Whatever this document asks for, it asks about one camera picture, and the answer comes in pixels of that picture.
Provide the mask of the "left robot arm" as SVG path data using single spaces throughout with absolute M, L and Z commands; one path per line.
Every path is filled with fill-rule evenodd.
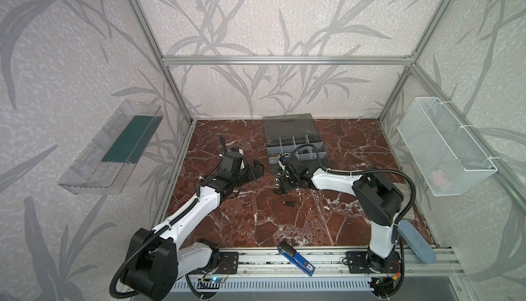
M 125 260 L 110 282 L 111 297 L 144 295 L 163 300 L 181 277 L 196 269 L 215 268 L 213 258 L 218 250 L 214 243 L 196 242 L 186 248 L 182 244 L 234 191 L 263 175 L 264 165 L 249 163 L 240 149 L 224 151 L 217 164 L 198 178 L 189 201 L 152 229 L 134 233 Z

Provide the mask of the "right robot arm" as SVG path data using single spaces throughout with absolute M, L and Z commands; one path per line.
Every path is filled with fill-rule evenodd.
M 397 244 L 398 225 L 414 206 L 416 186 L 405 173 L 369 167 L 362 171 L 329 169 L 320 161 L 307 166 L 295 155 L 279 159 L 284 187 L 337 191 L 357 198 L 365 215 L 371 220 L 371 240 L 367 250 L 367 267 L 371 272 L 384 271 L 393 257 Z M 410 188 L 407 205 L 402 206 L 404 195 L 387 175 L 405 180 Z

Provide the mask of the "grey compartment organizer box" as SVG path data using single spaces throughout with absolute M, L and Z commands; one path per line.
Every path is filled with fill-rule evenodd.
M 263 122 L 268 162 L 272 174 L 276 174 L 280 169 L 279 157 L 292 153 L 304 144 L 312 144 L 319 151 L 322 164 L 329 166 L 327 149 L 311 114 L 264 117 Z

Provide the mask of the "blue black utility knife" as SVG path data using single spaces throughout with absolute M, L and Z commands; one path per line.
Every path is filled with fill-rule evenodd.
M 278 246 L 278 252 L 308 276 L 312 277 L 315 273 L 315 266 L 298 253 L 289 243 L 281 242 Z

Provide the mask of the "pink object in basket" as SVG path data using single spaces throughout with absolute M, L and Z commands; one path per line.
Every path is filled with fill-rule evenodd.
M 441 169 L 432 171 L 430 174 L 432 182 L 441 189 L 447 189 L 451 186 L 451 182 L 446 177 L 445 172 Z

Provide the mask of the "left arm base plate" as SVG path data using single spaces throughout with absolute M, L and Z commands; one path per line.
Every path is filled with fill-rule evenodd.
M 191 272 L 191 274 L 236 274 L 239 265 L 238 252 L 223 252 L 213 254 L 208 265 L 203 268 L 198 268 Z

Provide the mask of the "aluminium front rail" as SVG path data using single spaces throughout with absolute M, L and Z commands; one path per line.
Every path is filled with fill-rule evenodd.
M 350 274 L 349 269 L 342 263 L 345 254 L 350 251 L 367 251 L 360 246 L 353 247 L 297 247 L 296 250 L 313 266 L 315 273 L 313 278 L 322 277 L 381 277 L 386 274 Z M 276 247 L 274 248 L 222 248 L 223 252 L 238 252 L 239 265 L 236 274 L 206 274 L 224 276 L 228 280 L 241 278 L 278 278 L 294 277 L 308 278 L 309 276 L 282 256 Z M 455 253 L 450 248 L 434 248 L 436 262 L 431 264 L 422 263 L 410 248 L 404 250 L 404 268 L 406 276 L 464 276 L 464 270 Z

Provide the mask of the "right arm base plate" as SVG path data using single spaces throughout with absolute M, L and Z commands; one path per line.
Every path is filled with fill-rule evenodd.
M 397 251 L 392 251 L 385 259 L 369 250 L 350 251 L 345 254 L 342 263 L 348 267 L 350 274 L 394 275 L 399 272 L 401 257 Z

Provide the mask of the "clear acrylic wall shelf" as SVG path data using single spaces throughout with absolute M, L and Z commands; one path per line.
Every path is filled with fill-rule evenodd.
M 123 101 L 58 185 L 75 195 L 120 194 L 163 118 L 160 105 Z

